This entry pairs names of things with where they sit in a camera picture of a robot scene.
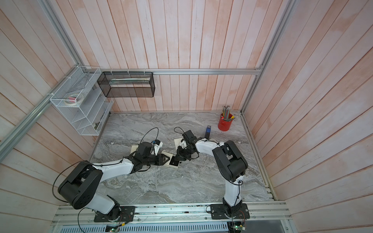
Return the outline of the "cream drawer jewelry box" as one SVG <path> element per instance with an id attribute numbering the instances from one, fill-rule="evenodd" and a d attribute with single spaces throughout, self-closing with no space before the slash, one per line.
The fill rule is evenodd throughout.
<path id="1" fill-rule="evenodd" d="M 161 152 L 162 155 L 165 155 L 169 158 L 169 160 L 163 165 L 165 167 L 177 169 L 180 165 L 180 161 L 176 161 L 175 155 L 168 153 L 168 152 Z"/>

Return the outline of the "cream small gift box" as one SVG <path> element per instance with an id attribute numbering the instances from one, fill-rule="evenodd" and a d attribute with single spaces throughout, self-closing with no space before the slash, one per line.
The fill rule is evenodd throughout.
<path id="1" fill-rule="evenodd" d="M 183 138 L 177 138 L 177 139 L 174 140 L 174 145 L 175 145 L 176 149 L 180 146 L 182 140 L 184 140 L 184 139 Z"/>

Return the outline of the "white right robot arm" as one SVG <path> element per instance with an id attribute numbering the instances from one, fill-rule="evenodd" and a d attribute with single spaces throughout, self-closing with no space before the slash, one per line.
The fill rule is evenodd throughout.
<path id="1" fill-rule="evenodd" d="M 177 146 L 176 160 L 191 161 L 193 154 L 204 153 L 215 158 L 219 172 L 225 179 L 223 204 L 230 212 L 238 211 L 242 205 L 241 186 L 248 163 L 239 148 L 231 140 L 219 143 L 206 138 L 197 138 L 191 130 L 182 133 Z"/>

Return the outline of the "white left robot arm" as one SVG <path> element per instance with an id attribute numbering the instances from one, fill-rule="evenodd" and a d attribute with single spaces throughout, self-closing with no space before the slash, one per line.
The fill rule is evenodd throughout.
<path id="1" fill-rule="evenodd" d="M 163 166 L 170 157 L 160 153 L 160 141 L 142 142 L 128 156 L 107 163 L 91 164 L 81 161 L 58 187 L 58 193 L 74 208 L 88 208 L 117 219 L 119 203 L 109 196 L 100 194 L 100 183 L 121 175 L 141 172 L 144 166 Z"/>

